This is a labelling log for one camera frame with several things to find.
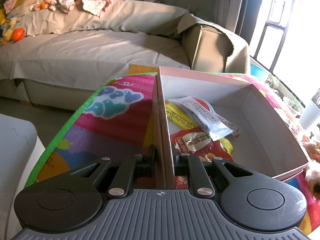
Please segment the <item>metal screw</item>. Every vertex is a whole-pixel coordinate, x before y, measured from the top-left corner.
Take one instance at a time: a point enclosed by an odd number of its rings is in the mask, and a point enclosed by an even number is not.
[[[203,196],[208,196],[213,193],[212,189],[208,187],[201,187],[197,190],[198,194],[203,195]]]
[[[109,190],[109,194],[113,196],[121,196],[124,194],[124,190],[119,187],[114,187],[111,190]]]

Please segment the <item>white furniture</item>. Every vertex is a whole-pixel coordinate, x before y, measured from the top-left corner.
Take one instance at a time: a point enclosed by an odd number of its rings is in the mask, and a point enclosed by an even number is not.
[[[301,117],[299,118],[299,123],[308,131],[313,125],[316,125],[320,121],[320,108],[310,100],[306,105]]]
[[[21,230],[13,201],[43,151],[31,122],[0,114],[0,239],[11,239]]]

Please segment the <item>potted plant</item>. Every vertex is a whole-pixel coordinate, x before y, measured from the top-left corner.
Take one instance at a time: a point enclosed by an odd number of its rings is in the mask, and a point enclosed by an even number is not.
[[[298,108],[298,104],[297,103],[293,102],[292,100],[290,100],[287,97],[283,97],[282,100],[287,105],[287,107],[290,109],[290,111],[294,115],[294,117],[296,117],[297,115],[301,115],[301,111]]]
[[[266,83],[268,83],[269,87],[272,89],[277,89],[279,86],[279,80],[276,77],[271,76],[271,75],[269,75]]]

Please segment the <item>cardboard box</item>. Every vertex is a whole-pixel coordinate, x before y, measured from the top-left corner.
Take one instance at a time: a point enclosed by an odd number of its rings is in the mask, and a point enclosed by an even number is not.
[[[175,188],[165,99],[199,97],[241,128],[227,138],[233,160],[249,169],[284,181],[299,174],[308,154],[278,113],[252,84],[208,73],[160,67],[153,98],[154,138],[158,149],[158,187]]]

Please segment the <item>green mat border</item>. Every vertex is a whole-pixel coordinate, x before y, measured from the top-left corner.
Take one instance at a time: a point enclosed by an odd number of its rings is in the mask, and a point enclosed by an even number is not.
[[[137,73],[137,74],[131,74],[126,76],[137,76],[137,75],[156,75],[157,72],[149,72],[149,73]],[[223,74],[223,75],[239,75],[240,73],[209,73],[209,74]],[[108,84],[111,82],[116,81],[117,78],[112,79],[111,81],[108,81],[105,83],[102,87],[100,87],[97,91],[95,91],[83,104],[78,108],[78,110],[75,111],[75,113],[70,117],[70,119],[65,123],[65,125],[60,129],[60,131],[56,134],[56,136],[53,138],[53,140],[49,143],[48,147],[44,150],[38,161],[36,162],[35,166],[33,167],[32,171],[29,174],[29,177],[24,185],[24,187],[28,187],[32,185],[36,181],[36,177],[38,176],[40,170],[42,169],[43,165],[49,158],[50,154],[53,152],[53,150],[57,147],[58,143],[63,139],[63,137],[66,135],[68,130],[71,128],[71,126],[74,124],[74,122],[78,119],[78,117],[82,114],[84,109],[91,103],[91,101],[95,98],[96,95]]]

